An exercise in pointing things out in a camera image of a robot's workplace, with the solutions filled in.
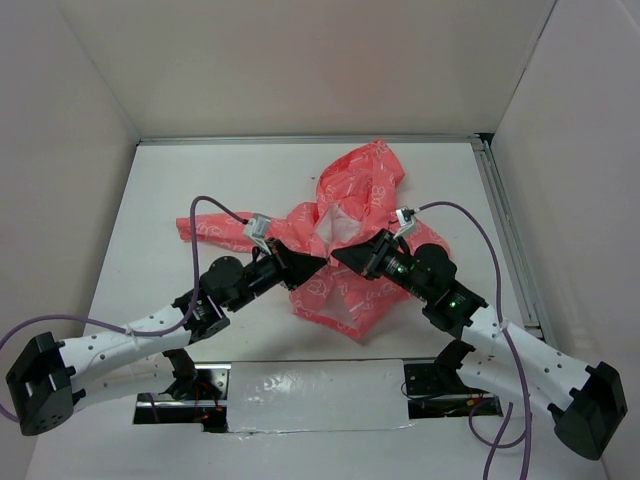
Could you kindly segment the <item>pink hooded jacket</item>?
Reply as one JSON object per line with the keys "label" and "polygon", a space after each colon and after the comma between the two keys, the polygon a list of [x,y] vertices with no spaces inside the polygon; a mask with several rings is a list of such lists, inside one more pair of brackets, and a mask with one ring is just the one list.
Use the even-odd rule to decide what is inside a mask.
{"label": "pink hooded jacket", "polygon": [[[396,231],[397,191],[405,171],[382,140],[334,161],[320,175],[315,199],[271,221],[268,234],[289,249],[330,257],[337,249]],[[293,313],[358,340],[408,293],[379,278],[366,280],[335,259],[289,295]]]}

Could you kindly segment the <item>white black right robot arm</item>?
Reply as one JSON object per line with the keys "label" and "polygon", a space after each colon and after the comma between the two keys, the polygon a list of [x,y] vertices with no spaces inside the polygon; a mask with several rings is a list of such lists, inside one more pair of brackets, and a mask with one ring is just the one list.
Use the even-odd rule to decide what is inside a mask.
{"label": "white black right robot arm", "polygon": [[570,357],[523,328],[500,321],[496,308],[456,279],[446,250],[427,243],[411,252],[382,230],[339,248],[333,257],[366,279],[385,278],[424,303],[423,315],[452,336],[436,379],[448,392],[465,385],[504,400],[528,400],[550,417],[558,439],[598,460],[628,412],[619,372]]}

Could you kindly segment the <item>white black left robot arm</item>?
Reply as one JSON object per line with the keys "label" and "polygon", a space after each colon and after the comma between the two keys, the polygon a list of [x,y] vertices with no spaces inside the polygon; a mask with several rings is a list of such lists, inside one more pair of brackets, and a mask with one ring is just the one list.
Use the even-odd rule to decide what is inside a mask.
{"label": "white black left robot arm", "polygon": [[216,259],[197,289],[122,332],[33,337],[6,376],[22,434],[43,434],[91,405],[129,395],[183,400],[207,392],[220,399],[221,389],[198,372],[187,347],[229,326],[228,313],[275,286],[297,289],[327,263],[278,240],[269,245],[270,253],[254,252],[247,264],[232,256]]}

